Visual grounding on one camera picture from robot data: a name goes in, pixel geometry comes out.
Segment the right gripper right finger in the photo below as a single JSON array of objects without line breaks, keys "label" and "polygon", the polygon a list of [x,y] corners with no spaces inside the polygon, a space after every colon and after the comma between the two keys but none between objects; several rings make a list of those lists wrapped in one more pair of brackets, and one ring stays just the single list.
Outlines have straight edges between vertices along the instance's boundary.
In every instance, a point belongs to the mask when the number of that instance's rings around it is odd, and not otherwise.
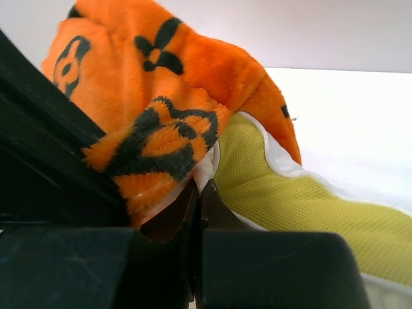
[{"label": "right gripper right finger", "polygon": [[252,230],[224,204],[213,179],[200,194],[200,218],[206,229]]}]

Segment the orange patterned pillowcase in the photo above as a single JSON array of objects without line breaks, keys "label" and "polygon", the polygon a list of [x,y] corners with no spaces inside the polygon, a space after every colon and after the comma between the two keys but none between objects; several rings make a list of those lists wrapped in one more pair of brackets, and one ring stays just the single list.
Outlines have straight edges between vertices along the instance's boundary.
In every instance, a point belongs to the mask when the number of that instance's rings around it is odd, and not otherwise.
[{"label": "orange patterned pillowcase", "polygon": [[84,149],[86,163],[116,183],[135,228],[238,111],[301,161],[286,102],[262,65],[154,1],[76,1],[42,72],[104,131]]}]

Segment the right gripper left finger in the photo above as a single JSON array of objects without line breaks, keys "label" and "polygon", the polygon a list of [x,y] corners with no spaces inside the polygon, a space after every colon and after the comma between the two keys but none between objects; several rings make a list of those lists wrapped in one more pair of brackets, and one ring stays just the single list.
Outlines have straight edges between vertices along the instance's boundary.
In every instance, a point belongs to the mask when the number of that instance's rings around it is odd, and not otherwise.
[{"label": "right gripper left finger", "polygon": [[171,241],[184,223],[190,222],[198,199],[198,189],[190,180],[172,204],[144,223],[140,232],[151,241],[167,243]]}]

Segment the cream white pillow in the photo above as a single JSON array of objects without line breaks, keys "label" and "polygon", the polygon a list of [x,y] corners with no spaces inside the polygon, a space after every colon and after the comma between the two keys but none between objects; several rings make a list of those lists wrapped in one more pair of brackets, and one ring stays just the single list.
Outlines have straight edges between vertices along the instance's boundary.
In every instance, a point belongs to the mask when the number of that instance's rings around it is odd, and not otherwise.
[{"label": "cream white pillow", "polygon": [[297,164],[252,116],[232,116],[195,168],[248,227],[335,232],[349,244],[372,308],[411,307],[411,215],[352,198]]}]

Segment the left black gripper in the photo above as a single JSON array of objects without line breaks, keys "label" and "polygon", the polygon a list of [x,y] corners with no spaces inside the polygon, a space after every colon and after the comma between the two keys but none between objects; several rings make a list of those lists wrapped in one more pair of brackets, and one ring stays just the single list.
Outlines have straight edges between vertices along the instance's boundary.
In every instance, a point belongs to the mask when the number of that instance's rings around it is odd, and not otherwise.
[{"label": "left black gripper", "polygon": [[1,223],[127,225],[116,187],[83,160],[102,135],[1,36]]}]

